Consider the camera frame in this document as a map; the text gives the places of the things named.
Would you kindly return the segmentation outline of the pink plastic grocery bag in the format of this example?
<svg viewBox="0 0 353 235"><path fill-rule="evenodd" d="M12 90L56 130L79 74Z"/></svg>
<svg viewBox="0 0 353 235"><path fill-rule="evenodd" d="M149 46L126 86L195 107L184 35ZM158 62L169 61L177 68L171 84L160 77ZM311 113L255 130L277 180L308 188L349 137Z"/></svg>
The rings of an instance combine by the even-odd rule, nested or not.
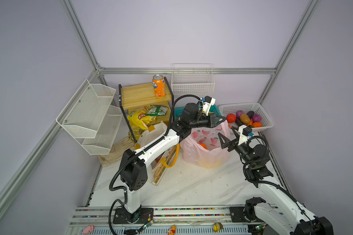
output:
<svg viewBox="0 0 353 235"><path fill-rule="evenodd" d="M191 164L204 168L215 168L226 163L230 153L226 149L221 149L218 134L229 138L230 131L227 121L215 128L194 128L191 134L180 143L183 158ZM205 144L207 149L201 147L200 143Z"/></svg>

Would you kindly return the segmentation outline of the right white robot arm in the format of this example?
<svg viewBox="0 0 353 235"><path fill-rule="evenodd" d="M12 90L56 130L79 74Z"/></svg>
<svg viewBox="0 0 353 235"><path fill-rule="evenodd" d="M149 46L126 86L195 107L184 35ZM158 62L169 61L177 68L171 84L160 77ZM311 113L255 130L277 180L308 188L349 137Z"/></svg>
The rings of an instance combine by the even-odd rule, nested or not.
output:
<svg viewBox="0 0 353 235"><path fill-rule="evenodd" d="M275 211L261 197L248 199L244 208L245 218L252 222L262 220L280 235L332 235L332 224L325 217L318 217L277 183L266 164L270 160L270 146L262 136L255 136L252 129L240 126L234 130L235 139L219 134L222 149L235 151L242 163L245 179L260 189L277 206Z"/></svg>

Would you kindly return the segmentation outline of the white canvas tote bag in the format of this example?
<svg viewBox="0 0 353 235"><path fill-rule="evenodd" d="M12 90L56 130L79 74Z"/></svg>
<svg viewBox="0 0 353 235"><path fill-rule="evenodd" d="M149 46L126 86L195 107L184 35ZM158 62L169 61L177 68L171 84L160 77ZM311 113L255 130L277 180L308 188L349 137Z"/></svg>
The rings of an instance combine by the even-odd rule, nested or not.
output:
<svg viewBox="0 0 353 235"><path fill-rule="evenodd" d="M148 182L153 185L158 185L165 170L173 166L171 160L177 152L179 136L172 129L168 134L165 134L166 131L164 122L151 125L135 144L136 152L144 151L139 158L145 160Z"/></svg>

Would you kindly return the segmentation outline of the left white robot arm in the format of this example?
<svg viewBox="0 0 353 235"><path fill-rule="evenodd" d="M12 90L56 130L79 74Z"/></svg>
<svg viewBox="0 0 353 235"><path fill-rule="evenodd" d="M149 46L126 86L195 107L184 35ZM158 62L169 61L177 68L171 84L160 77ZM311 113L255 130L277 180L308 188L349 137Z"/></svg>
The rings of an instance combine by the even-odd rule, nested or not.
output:
<svg viewBox="0 0 353 235"><path fill-rule="evenodd" d="M169 124L166 131L156 140L137 150L127 149L122 156L118 171L109 183L111 192L124 191L124 200L116 199L121 205L121 215L128 223L135 223L140 218L141 202L139 190L148 180L148 167L166 150L178 145L186 139L194 128L215 128L226 119L216 113L210 112L215 99L209 96L200 98L194 96L197 103L188 103L180 117L175 117L175 108L171 107Z"/></svg>

